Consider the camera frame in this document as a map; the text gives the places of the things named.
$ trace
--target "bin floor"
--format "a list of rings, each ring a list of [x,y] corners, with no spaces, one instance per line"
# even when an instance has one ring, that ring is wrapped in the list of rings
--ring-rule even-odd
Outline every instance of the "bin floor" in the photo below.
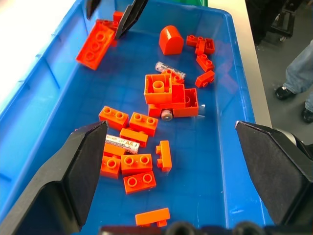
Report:
[[[197,76],[203,73],[194,50],[184,46],[182,54],[164,56],[158,35],[128,32],[117,47],[108,50],[97,71],[79,66],[51,124],[51,152],[60,148],[74,129],[98,121],[105,105],[130,116],[133,112],[147,114],[144,79],[146,74],[158,74],[157,61],[186,73],[186,88],[194,88]],[[161,120],[155,137],[149,137],[147,147],[139,150],[152,153],[156,188],[126,195],[122,177],[100,177],[81,234],[97,234],[103,225],[135,225],[135,214],[164,207],[170,209],[169,223],[225,226],[214,86],[198,89],[198,100],[197,117]],[[108,134],[119,133],[109,129]],[[170,142],[173,168],[169,173],[161,172],[156,164],[155,147],[161,140]]]

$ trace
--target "gray floor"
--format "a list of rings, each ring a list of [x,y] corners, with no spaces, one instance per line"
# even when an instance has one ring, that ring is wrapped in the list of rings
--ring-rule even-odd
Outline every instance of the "gray floor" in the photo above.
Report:
[[[278,35],[268,33],[265,40],[256,47],[273,127],[293,133],[305,144],[313,143],[313,123],[304,123],[300,114],[304,107],[304,101],[309,92],[313,91],[313,87],[309,91],[285,101],[276,99],[274,91],[284,83],[287,66],[312,39],[312,10],[303,5],[296,12],[292,38],[281,43]]]

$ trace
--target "blue plastic bin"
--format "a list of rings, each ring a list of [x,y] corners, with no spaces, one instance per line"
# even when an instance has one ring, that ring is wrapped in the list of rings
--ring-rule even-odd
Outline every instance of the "blue plastic bin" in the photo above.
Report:
[[[249,92],[231,16],[222,10],[150,0],[139,21],[117,47],[109,48],[97,71],[76,62],[96,18],[112,19],[130,0],[103,0],[91,21],[77,1],[38,54],[34,67],[0,116],[0,221],[6,216],[37,169],[76,128],[98,121],[104,105],[129,115],[147,113],[143,89],[146,74],[157,73],[162,61],[187,74],[193,88],[203,73],[193,47],[164,56],[161,30],[175,25],[183,38],[213,38],[216,81],[198,89],[197,117],[160,121],[154,138],[140,153],[154,153],[169,140],[173,169],[154,167],[157,187],[126,195],[122,179],[100,178],[82,234],[102,225],[134,225],[134,215],[168,207],[169,223],[184,220],[195,227],[232,227],[243,220],[271,223],[247,172],[234,129],[237,120],[254,122]],[[109,134],[118,135],[114,130]],[[153,154],[154,164],[157,155]]]

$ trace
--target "green object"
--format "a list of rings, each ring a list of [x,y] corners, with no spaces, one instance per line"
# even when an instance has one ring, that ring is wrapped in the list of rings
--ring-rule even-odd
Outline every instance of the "green object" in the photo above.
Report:
[[[171,1],[194,6],[207,6],[207,0],[171,0]]]

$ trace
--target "sneaker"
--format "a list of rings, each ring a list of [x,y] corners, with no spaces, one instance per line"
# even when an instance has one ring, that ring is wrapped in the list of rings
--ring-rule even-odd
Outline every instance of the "sneaker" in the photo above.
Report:
[[[302,120],[305,121],[306,123],[312,123],[313,122],[313,112],[311,112],[310,110],[304,108],[304,110],[302,110],[302,114],[301,114]]]
[[[290,97],[295,96],[294,93],[289,91],[284,86],[277,88],[277,90],[275,91],[275,95],[276,95],[277,99],[280,99],[280,100],[288,99]]]

